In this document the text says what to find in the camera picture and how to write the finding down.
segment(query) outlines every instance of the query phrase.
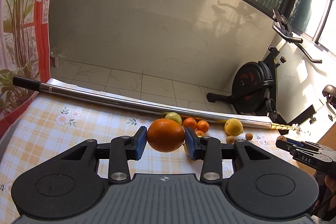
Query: orange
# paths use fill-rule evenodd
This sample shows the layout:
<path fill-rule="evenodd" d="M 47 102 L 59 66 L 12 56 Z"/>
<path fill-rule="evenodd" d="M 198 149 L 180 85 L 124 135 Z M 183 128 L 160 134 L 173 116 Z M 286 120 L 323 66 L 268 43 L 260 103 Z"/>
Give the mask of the orange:
<path fill-rule="evenodd" d="M 147 141 L 156 151 L 174 151 L 184 142 L 183 127 L 173 120 L 158 119 L 149 127 Z"/>
<path fill-rule="evenodd" d="M 209 131 L 209 124 L 206 121 L 199 121 L 197 123 L 197 130 L 207 133 Z"/>
<path fill-rule="evenodd" d="M 205 136 L 205 133 L 203 131 L 200 131 L 200 130 L 196 130 L 195 133 L 198 137 Z"/>
<path fill-rule="evenodd" d="M 191 127 L 192 130 L 195 130 L 195 128 L 196 128 L 196 126 L 197 126 L 197 122 L 196 122 L 195 119 L 193 119 L 193 118 L 187 118 L 187 119 L 184 120 L 184 122 L 183 122 L 183 126 L 184 126 L 185 128 L 187 128 L 187 127 Z"/>

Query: plaid tablecloth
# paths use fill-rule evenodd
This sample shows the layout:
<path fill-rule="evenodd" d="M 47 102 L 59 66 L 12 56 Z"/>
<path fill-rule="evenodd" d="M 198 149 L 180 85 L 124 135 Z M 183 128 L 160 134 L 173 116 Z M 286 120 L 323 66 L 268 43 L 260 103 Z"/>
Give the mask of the plaid tablecloth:
<path fill-rule="evenodd" d="M 50 79 L 48 83 L 126 98 L 69 85 L 55 79 Z M 0 223 L 11 223 L 19 216 L 11 198 L 11 186 L 23 172 L 83 140 L 96 139 L 98 143 L 107 143 L 117 136 L 132 136 L 140 126 L 148 128 L 151 122 L 158 118 L 161 117 L 102 107 L 49 94 L 38 94 L 21 116 L 0 163 Z M 244 116 L 244 118 L 270 121 L 268 117 Z M 289 153 L 275 147 L 278 131 L 245 128 L 241 138 L 245 138 L 246 132 L 253 133 L 252 143 L 296 165 Z M 213 124 L 210 125 L 208 135 L 220 139 L 223 143 L 227 137 L 223 126 Z M 129 161 L 128 165 L 131 176 L 134 173 L 195 173 L 199 178 L 202 163 L 201 160 L 190 160 L 183 147 L 171 153 L 160 153 L 147 144 L 141 160 Z M 229 177 L 233 174 L 231 160 L 223 160 L 222 163 L 223 177 Z M 106 178 L 107 173 L 108 160 L 101 160 L 98 174 Z"/>

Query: black cable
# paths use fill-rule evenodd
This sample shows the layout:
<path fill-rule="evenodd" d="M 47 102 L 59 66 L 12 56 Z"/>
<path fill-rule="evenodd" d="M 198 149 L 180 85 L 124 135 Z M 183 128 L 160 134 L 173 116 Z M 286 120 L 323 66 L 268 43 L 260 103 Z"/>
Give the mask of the black cable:
<path fill-rule="evenodd" d="M 322 207 L 324 207 L 324 205 L 326 205 L 334 196 L 336 195 L 336 191 L 333 192 L 330 197 L 328 197 L 328 199 L 326 201 L 324 201 L 323 203 L 319 204 L 310 214 L 313 215 L 316 212 L 318 212 Z"/>

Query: exercise bike handlebar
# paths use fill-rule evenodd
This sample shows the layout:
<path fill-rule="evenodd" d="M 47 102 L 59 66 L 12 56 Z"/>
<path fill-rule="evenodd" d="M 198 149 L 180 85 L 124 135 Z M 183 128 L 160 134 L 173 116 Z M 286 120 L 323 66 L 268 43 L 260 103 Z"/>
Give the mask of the exercise bike handlebar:
<path fill-rule="evenodd" d="M 290 36 L 285 35 L 283 33 L 282 29 L 279 26 L 275 25 L 275 24 L 272 25 L 272 28 L 273 28 L 273 30 L 276 31 L 276 33 L 278 35 L 280 35 L 281 38 L 283 38 L 284 40 L 286 40 L 286 41 L 288 41 L 290 43 L 294 43 L 303 52 L 303 54 L 308 58 L 308 60 L 311 63 L 322 64 L 322 60 L 311 58 L 311 56 L 308 54 L 308 52 L 303 48 L 303 46 L 301 45 L 303 43 L 302 38 L 299 38 L 299 37 L 290 37 Z"/>

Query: sheer curtain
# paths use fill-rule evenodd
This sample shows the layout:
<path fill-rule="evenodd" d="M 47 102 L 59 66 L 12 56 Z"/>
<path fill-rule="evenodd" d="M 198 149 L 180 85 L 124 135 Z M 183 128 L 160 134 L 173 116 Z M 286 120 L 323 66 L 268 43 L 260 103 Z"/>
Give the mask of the sheer curtain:
<path fill-rule="evenodd" d="M 48 7 L 49 0 L 0 0 L 0 138 L 36 95 L 13 77 L 50 78 Z"/>

